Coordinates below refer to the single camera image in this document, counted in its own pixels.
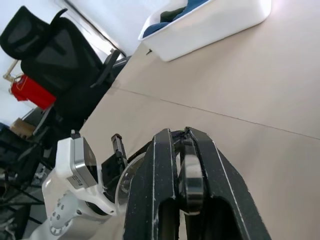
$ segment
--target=white wall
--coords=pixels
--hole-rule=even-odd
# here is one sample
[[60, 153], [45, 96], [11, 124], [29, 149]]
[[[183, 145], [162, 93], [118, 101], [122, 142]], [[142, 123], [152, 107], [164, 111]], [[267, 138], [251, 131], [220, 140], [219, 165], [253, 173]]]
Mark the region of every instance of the white wall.
[[[0, 8], [0, 33], [3, 32], [11, 18], [18, 9], [25, 5], [36, 16], [44, 21], [50, 22], [56, 13], [61, 9], [52, 0], [9, 0], [1, 1]], [[16, 98], [9, 94], [10, 83], [2, 78], [13, 59], [0, 48], [0, 122], [11, 125], [17, 118], [26, 115], [32, 104], [18, 102]], [[14, 69], [13, 73], [21, 72], [20, 67]]]
[[32, 107], [18, 102], [13, 96], [0, 90], [0, 122], [10, 126], [17, 118], [22, 118]]
[[139, 45], [138, 36], [148, 16], [170, 0], [71, 0], [128, 55]]

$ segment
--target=cardboard box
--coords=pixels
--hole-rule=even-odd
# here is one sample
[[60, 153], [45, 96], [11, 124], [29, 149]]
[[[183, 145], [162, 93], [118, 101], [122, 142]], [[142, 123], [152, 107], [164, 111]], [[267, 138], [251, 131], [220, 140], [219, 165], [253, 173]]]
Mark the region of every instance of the cardboard box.
[[21, 118], [15, 120], [15, 122], [10, 126], [10, 130], [23, 139], [27, 139], [32, 136], [35, 129], [35, 126], [26, 123]]

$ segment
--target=white storage bin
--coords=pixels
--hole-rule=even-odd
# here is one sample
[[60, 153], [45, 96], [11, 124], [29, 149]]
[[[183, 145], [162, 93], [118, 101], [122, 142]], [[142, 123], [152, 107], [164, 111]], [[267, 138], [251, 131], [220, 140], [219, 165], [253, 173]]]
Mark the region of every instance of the white storage bin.
[[150, 25], [160, 22], [161, 13], [188, 3], [188, 0], [172, 0], [148, 17], [138, 40], [168, 62], [263, 22], [270, 14], [271, 1], [209, 0], [143, 38]]

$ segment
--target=black mesh chair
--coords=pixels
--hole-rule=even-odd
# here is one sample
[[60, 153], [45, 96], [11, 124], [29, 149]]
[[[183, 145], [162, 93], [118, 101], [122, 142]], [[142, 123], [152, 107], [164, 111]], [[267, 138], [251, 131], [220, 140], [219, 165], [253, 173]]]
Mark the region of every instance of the black mesh chair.
[[120, 51], [115, 50], [102, 63], [79, 29], [61, 17], [65, 11], [48, 24], [22, 6], [0, 36], [0, 45], [21, 60], [27, 76], [57, 97], [53, 110], [58, 121], [78, 130], [129, 58], [117, 62]]

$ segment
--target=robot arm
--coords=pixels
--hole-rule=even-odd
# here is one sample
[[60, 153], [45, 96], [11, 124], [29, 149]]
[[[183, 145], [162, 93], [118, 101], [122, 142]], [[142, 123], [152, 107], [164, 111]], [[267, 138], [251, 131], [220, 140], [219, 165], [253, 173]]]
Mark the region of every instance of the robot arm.
[[55, 170], [69, 190], [30, 240], [90, 239], [117, 214], [116, 193], [126, 199], [124, 240], [178, 240], [180, 210], [188, 240], [271, 239], [243, 178], [206, 133], [164, 129], [128, 160], [121, 137], [112, 143], [102, 165], [83, 137], [58, 143]]
[[68, 190], [29, 240], [88, 240], [109, 218], [110, 215], [78, 199]]
[[111, 140], [114, 155], [102, 165], [79, 134], [58, 142], [55, 172], [68, 191], [29, 240], [88, 240], [116, 215], [115, 189], [127, 160], [121, 136], [116, 134]]

